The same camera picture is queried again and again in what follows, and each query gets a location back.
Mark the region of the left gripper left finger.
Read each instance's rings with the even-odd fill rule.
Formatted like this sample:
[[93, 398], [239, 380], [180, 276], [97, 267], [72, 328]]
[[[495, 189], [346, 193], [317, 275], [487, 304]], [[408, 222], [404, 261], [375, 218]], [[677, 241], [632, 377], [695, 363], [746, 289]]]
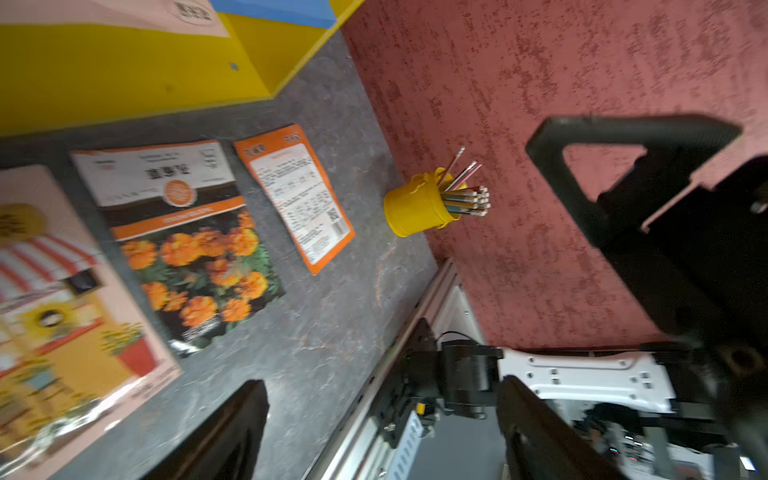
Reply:
[[269, 413], [262, 380], [244, 382], [146, 479], [250, 479]]

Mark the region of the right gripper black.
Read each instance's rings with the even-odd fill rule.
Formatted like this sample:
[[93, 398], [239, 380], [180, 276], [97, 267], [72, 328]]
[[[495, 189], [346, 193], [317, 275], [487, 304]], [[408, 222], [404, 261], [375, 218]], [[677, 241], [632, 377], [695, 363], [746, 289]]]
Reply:
[[[691, 190], [646, 231], [637, 230], [742, 132], [700, 114], [549, 117], [526, 152], [648, 317], [688, 350], [687, 366], [715, 411], [726, 420], [764, 420], [766, 156], [711, 189]], [[573, 145], [640, 146], [645, 154], [592, 201], [564, 159]]]

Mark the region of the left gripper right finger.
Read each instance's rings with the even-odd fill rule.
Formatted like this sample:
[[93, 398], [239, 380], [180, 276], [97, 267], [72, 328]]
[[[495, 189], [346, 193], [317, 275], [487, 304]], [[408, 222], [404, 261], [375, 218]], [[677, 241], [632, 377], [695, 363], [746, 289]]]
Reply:
[[501, 381], [496, 412], [511, 479], [624, 477], [518, 378]]

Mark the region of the sunflower shop seed bag top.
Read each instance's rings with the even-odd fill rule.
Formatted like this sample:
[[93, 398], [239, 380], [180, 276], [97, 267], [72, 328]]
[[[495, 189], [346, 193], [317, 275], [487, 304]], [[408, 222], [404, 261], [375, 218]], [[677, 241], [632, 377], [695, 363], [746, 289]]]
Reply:
[[180, 372], [51, 171], [3, 170], [2, 477], [51, 477]]

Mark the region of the marigold seed bag top shelf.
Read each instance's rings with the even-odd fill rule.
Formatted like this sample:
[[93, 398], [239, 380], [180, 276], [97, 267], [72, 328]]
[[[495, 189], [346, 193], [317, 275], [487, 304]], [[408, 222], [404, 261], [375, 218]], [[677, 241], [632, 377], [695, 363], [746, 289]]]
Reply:
[[70, 158], [176, 353], [201, 351], [283, 295], [220, 142]]

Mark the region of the orange seed bag shelf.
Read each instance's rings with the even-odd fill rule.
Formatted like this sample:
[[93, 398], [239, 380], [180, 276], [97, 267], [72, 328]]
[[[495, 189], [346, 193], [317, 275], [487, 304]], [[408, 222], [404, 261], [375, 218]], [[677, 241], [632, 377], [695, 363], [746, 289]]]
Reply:
[[355, 232], [301, 126], [291, 124], [234, 146], [277, 210], [309, 272], [320, 273]]

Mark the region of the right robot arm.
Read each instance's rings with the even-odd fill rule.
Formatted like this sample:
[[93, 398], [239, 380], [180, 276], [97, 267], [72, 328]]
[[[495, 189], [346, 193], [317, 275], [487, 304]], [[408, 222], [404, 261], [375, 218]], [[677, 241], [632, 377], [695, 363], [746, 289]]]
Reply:
[[611, 403], [671, 418], [767, 422], [767, 160], [711, 188], [692, 174], [741, 135], [703, 115], [551, 117], [526, 151], [589, 243], [656, 327], [659, 351], [537, 355], [421, 330], [401, 360], [420, 402], [481, 419], [500, 381], [543, 400]]

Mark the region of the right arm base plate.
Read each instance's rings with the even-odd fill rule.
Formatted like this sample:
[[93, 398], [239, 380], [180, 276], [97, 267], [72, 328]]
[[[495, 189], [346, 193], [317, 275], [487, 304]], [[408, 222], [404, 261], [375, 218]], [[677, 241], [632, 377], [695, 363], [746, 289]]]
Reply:
[[410, 412], [417, 404], [440, 397], [439, 356], [430, 325], [425, 318], [418, 319], [396, 354], [371, 407], [378, 433], [393, 449], [401, 440]]

